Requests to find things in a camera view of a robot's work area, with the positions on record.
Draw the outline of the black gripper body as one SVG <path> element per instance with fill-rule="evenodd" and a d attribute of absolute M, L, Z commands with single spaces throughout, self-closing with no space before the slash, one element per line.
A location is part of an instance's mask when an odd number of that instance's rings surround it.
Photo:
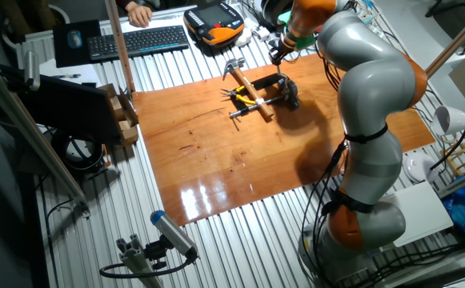
<path fill-rule="evenodd" d="M 280 59 L 293 52 L 294 49 L 295 43 L 284 38 L 283 40 L 279 40 L 279 43 L 271 49 L 271 52 L 276 52 L 277 59 Z"/>

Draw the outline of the person's bare hand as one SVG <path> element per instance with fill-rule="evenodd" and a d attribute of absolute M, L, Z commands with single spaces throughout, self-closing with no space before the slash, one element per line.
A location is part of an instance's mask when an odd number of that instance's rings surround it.
<path fill-rule="evenodd" d="M 126 12 L 129 23 L 132 26 L 148 27 L 152 18 L 152 10 L 146 6 L 140 6 L 136 2 L 130 2 L 126 5 Z"/>

